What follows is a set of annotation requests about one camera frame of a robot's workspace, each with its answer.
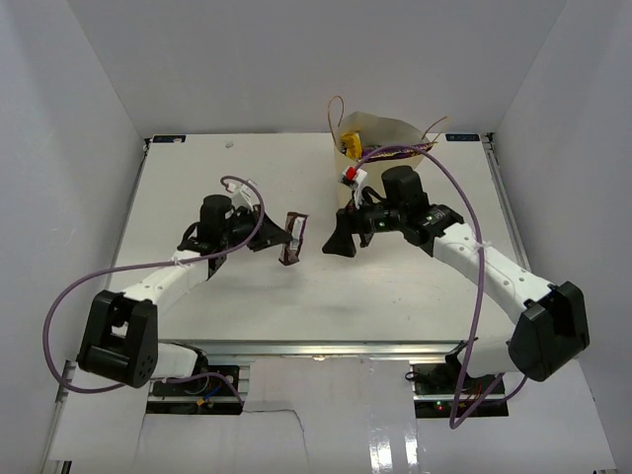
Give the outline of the brown chocolate bar wrapper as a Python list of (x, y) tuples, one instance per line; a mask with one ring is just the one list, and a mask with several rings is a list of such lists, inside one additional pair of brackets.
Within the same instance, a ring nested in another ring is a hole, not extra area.
[(308, 215), (304, 213), (291, 211), (287, 214), (285, 231), (289, 234), (290, 241), (282, 246), (278, 259), (282, 265), (289, 267), (299, 262), (307, 220)]

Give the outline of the yellow M&M's packet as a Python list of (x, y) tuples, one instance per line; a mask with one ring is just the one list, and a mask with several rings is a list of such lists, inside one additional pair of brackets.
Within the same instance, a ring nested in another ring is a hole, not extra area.
[(354, 161), (360, 161), (363, 157), (363, 147), (360, 133), (356, 131), (346, 131), (341, 135), (342, 152)]

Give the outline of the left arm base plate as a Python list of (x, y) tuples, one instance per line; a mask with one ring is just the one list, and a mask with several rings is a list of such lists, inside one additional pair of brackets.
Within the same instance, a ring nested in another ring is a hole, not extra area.
[[(239, 388), (240, 367), (236, 364), (202, 363), (194, 370), (194, 375), (206, 372), (218, 373), (235, 389)], [(233, 392), (222, 379), (211, 376), (179, 384), (156, 381), (152, 384), (149, 395), (160, 402), (196, 402), (200, 399), (209, 401), (213, 397), (231, 397)]]

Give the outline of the dark purple nut snack bag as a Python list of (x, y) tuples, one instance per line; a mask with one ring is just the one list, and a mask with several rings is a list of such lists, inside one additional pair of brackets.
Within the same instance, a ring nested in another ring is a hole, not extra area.
[(362, 150), (363, 161), (400, 160), (419, 156), (421, 151), (429, 152), (435, 142), (425, 142), (413, 145), (385, 145), (381, 147), (365, 148)]

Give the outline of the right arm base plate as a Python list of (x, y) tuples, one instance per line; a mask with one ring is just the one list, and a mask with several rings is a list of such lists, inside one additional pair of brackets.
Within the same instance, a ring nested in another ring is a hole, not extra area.
[[(405, 379), (411, 383), (415, 415), (418, 420), (448, 420), (454, 398), (458, 372), (453, 372), (441, 357), (413, 358)], [(460, 418), (472, 405), (482, 399), (483, 393), (494, 381), (494, 375), (479, 378), (466, 377), (456, 417)], [(500, 382), (474, 410), (471, 418), (505, 418), (510, 414), (504, 400), (506, 389)]]

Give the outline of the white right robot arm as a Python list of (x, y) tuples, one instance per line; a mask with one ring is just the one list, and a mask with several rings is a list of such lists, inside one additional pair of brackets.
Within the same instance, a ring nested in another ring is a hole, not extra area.
[(375, 234), (399, 232), (409, 244), (481, 287), (513, 323), (509, 336), (479, 337), (471, 351), (460, 345), (446, 356), (445, 379), (453, 391), (469, 393), (482, 376), (508, 372), (542, 382), (589, 346), (585, 299), (576, 285), (556, 285), (480, 244), (460, 214), (430, 203), (411, 167), (382, 173), (383, 196), (365, 179), (366, 173), (353, 166), (342, 172), (340, 181), (352, 197), (337, 211), (336, 228), (323, 253), (352, 258)]

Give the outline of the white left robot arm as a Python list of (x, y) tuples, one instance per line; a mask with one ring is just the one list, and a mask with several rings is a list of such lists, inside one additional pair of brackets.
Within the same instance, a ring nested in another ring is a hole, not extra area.
[(175, 379), (197, 394), (208, 382), (199, 350), (159, 341), (159, 317), (207, 282), (228, 251), (244, 244), (253, 252), (294, 247), (297, 234), (276, 225), (257, 204), (211, 195), (183, 235), (170, 265), (120, 292), (103, 290), (93, 299), (77, 357), (79, 368), (140, 388), (152, 379)]

